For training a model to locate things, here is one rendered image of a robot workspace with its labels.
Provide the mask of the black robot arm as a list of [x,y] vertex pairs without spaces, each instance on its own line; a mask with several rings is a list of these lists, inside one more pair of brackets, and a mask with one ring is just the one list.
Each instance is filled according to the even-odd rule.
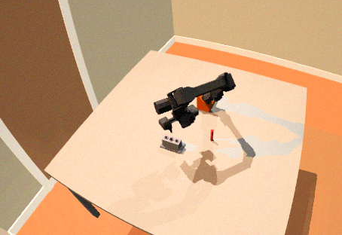
[[[228,92],[236,87],[234,79],[231,73],[224,72],[215,80],[208,81],[196,87],[179,87],[167,94],[168,98],[158,100],[154,102],[154,108],[157,114],[163,114],[168,111],[179,111],[188,107],[189,103],[194,101],[198,96],[202,96],[204,102],[208,105],[211,101],[218,102],[223,92]],[[194,114],[188,114],[188,110],[176,115],[176,121],[178,121],[185,129],[195,123],[196,117]]]

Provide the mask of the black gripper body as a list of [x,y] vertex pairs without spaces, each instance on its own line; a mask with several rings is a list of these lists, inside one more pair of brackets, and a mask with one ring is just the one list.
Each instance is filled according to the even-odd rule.
[[195,105],[189,105],[186,108],[183,108],[179,111],[175,110],[172,111],[171,114],[173,115],[172,118],[168,119],[167,117],[162,117],[161,119],[158,120],[158,123],[162,127],[164,131],[167,131],[172,128],[172,123],[176,122],[176,115],[178,113],[183,113],[185,110],[188,110],[188,114],[194,114],[195,117],[199,115],[199,110],[195,107]]

